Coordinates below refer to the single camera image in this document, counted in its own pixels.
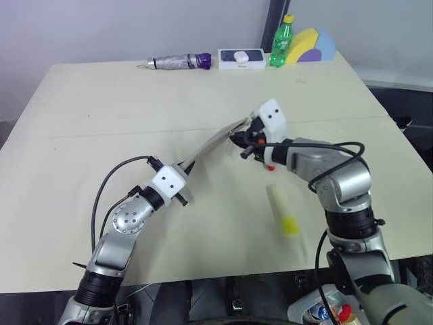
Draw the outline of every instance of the green bottle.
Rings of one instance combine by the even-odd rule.
[[[269,57],[269,65],[279,68],[286,61],[289,52],[289,46],[292,42],[292,23],[295,17],[293,15],[285,15],[283,24],[278,28],[273,39],[272,52]]]

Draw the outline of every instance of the yellow bottle cap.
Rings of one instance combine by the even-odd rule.
[[[295,16],[293,15],[285,15],[283,18],[283,22],[286,24],[291,24],[295,20]]]

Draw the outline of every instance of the yellow foam block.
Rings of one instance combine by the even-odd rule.
[[[266,190],[272,212],[275,218],[280,220],[284,233],[287,235],[299,234],[300,229],[287,204],[287,195],[284,194],[281,188],[275,185],[267,186]]]
[[[289,47],[286,63],[297,63],[299,58],[310,49],[314,49],[319,33],[314,28],[308,28],[296,34]]]

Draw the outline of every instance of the beige tabletop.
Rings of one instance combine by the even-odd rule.
[[[54,66],[31,99],[0,151],[0,292],[75,289],[83,270],[71,262],[90,258],[93,199],[116,163],[142,154],[179,162],[269,97],[291,137],[366,145],[391,259],[432,253],[432,174],[339,54],[255,72],[148,71],[138,63]],[[190,204],[174,201],[149,220],[125,284],[313,267],[326,227],[317,197],[284,167],[271,173],[239,153],[225,142],[196,164],[183,190]],[[119,170],[102,195],[97,229],[113,202],[153,175],[144,162]],[[284,190],[301,235],[282,234],[266,195],[272,185]]]

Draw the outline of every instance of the red cap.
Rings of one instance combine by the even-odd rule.
[[[352,307],[347,304],[343,305],[341,306],[341,312],[338,314],[338,319],[341,320],[342,322],[345,322],[347,321],[351,313],[352,313]]]

